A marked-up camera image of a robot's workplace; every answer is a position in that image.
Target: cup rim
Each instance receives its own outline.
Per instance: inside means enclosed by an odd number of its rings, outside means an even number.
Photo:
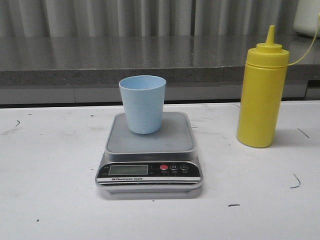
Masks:
[[[162,84],[159,85],[159,86],[156,86],[156,87],[151,87],[151,88],[144,88],[144,89],[134,89],[134,88],[128,88],[128,87],[124,87],[121,85],[121,83],[125,80],[128,80],[128,79],[135,79],[135,78],[139,78],[139,77],[152,77],[152,78],[157,78],[157,79],[160,79],[160,80],[163,80],[162,81]],[[152,90],[152,89],[158,89],[158,88],[161,88],[163,86],[165,86],[167,83],[167,81],[161,77],[161,76],[154,76],[154,75],[136,75],[136,76],[129,76],[129,77],[126,77],[124,79],[122,79],[120,82],[119,82],[119,87],[122,88],[122,89],[127,89],[127,90],[132,90],[132,91],[145,91],[145,90]]]

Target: bottle cap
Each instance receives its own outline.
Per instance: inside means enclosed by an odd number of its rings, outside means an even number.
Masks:
[[[262,68],[283,68],[288,65],[289,52],[282,45],[274,43],[275,26],[269,27],[265,43],[258,43],[248,51],[246,63]]]

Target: lcd display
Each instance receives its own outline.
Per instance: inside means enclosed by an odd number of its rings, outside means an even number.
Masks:
[[[112,165],[109,175],[147,175],[148,165]]]

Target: granite countertop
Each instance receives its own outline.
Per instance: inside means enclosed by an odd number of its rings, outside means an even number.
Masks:
[[[0,38],[0,88],[117,86],[133,75],[164,77],[169,86],[241,84],[249,48],[265,35],[165,37]],[[299,59],[309,37],[278,35],[275,40]],[[290,66],[287,84],[307,84],[320,76],[320,42]]]

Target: scale control panel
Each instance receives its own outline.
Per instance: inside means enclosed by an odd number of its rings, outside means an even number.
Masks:
[[[199,168],[188,161],[112,162],[97,174],[102,186],[194,185],[200,180]]]

